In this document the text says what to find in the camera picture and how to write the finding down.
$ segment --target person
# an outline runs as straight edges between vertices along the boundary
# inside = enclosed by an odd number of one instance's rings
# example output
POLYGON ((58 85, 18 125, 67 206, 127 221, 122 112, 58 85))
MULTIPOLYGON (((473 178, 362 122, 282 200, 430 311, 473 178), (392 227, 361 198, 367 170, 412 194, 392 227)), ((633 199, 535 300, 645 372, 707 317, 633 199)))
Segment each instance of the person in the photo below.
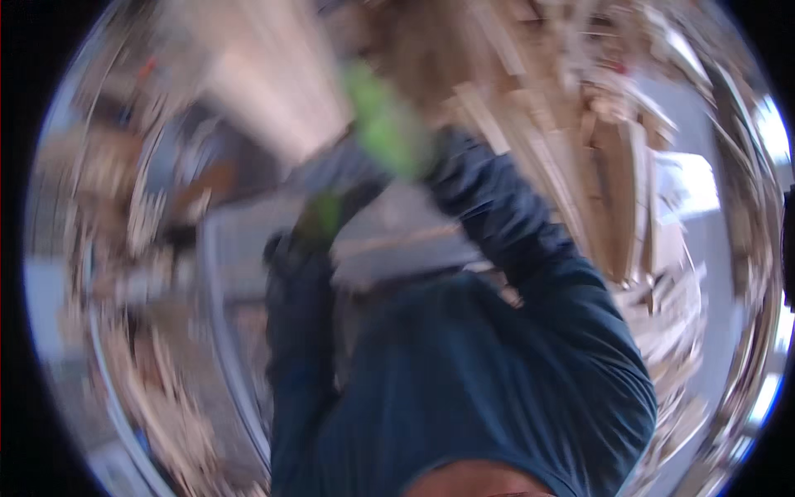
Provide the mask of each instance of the person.
POLYGON ((617 495, 657 418, 629 329, 510 155, 440 136, 421 183, 522 306, 466 272, 407 286, 368 312, 338 391, 331 258, 272 253, 272 494, 617 495))

